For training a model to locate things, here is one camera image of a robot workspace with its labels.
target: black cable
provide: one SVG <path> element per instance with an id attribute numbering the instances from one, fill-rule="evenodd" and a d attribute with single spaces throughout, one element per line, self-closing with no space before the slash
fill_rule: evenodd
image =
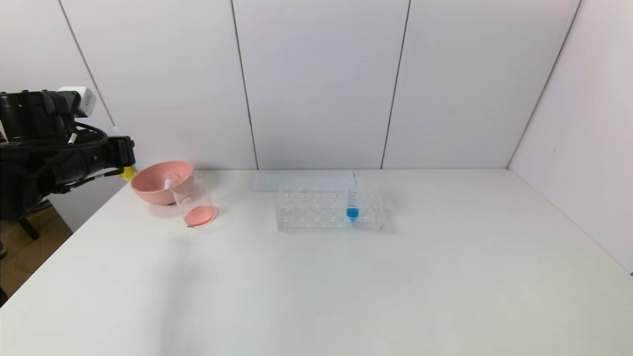
<path id="1" fill-rule="evenodd" d="M 123 171 L 124 171 L 124 169 L 123 169 L 123 168 L 117 168 L 117 169 L 115 169 L 115 170 L 109 170 L 109 171 L 107 171 L 107 172 L 105 172 L 105 173 L 98 174 L 98 175 L 93 175 L 92 177 L 89 177 L 89 178 L 86 178 L 86 179 L 82 179 L 81 181 L 78 181 L 78 182 L 73 183 L 73 184 L 71 184 L 71 185 L 69 185 L 69 186 L 66 186 L 66 187 L 69 187 L 69 188 L 77 188 L 77 187 L 79 187 L 79 186 L 83 186 L 84 184 L 86 184 L 86 183 L 88 183 L 88 182 L 90 182 L 90 181 L 94 181 L 94 180 L 95 180 L 95 179 L 97 179 L 97 178 L 101 178 L 101 177 L 110 177 L 110 176 L 112 176 L 112 175 L 119 175 L 119 174 L 122 174 L 122 173 L 123 173 Z"/>
<path id="2" fill-rule="evenodd" d="M 94 142 L 78 143 L 78 144 L 64 144 L 60 146 L 16 146 L 11 144 L 0 145 L 1 149 L 9 149 L 11 151 L 24 151 L 24 152 L 57 152 L 57 151 L 76 151 L 78 149 L 97 148 L 108 142 L 108 135 L 101 129 L 83 124 L 81 122 L 76 123 L 77 126 L 83 127 L 89 131 L 93 131 L 101 135 L 101 138 Z"/>

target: blue liquid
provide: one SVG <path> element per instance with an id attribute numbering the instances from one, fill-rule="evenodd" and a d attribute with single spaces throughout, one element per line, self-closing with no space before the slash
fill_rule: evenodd
<path id="1" fill-rule="evenodd" d="M 358 205 L 348 205 L 348 219 L 349 221 L 356 221 L 358 219 L 358 214 L 360 210 L 358 209 Z"/>

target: yellow part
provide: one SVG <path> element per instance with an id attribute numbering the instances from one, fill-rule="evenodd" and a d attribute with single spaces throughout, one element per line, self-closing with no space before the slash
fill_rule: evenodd
<path id="1" fill-rule="evenodd" d="M 132 178 L 134 178 L 135 175 L 136 169 L 134 169 L 134 167 L 125 167 L 123 168 L 123 173 L 119 174 L 119 177 L 129 182 L 132 180 Z"/>

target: white wall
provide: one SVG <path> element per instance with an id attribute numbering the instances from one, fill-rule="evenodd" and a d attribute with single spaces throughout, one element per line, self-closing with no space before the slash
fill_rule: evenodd
<path id="1" fill-rule="evenodd" d="M 0 91 L 86 86 L 96 92 L 57 1 L 3 0 L 0 34 Z M 111 126 L 99 98 L 92 115 L 78 121 L 104 130 Z M 75 231 L 124 184 L 118 177 L 107 177 L 49 199 Z"/>
<path id="2" fill-rule="evenodd" d="M 505 168 L 579 0 L 411 0 L 384 168 Z"/>
<path id="3" fill-rule="evenodd" d="M 380 168 L 408 0 L 234 0 L 260 168 Z"/>
<path id="4" fill-rule="evenodd" d="M 256 168 L 230 0 L 62 4 L 141 166 Z"/>
<path id="5" fill-rule="evenodd" d="M 633 2 L 583 0 L 510 169 L 633 271 Z"/>

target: pink bowl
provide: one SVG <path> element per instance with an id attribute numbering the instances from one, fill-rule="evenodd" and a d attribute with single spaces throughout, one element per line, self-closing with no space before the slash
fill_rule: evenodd
<path id="1" fill-rule="evenodd" d="M 194 167 L 185 161 L 157 163 L 141 170 L 132 179 L 132 190 L 144 201 L 154 205 L 167 205 L 176 201 L 172 192 L 165 189 L 165 177 L 169 174 L 189 175 Z"/>

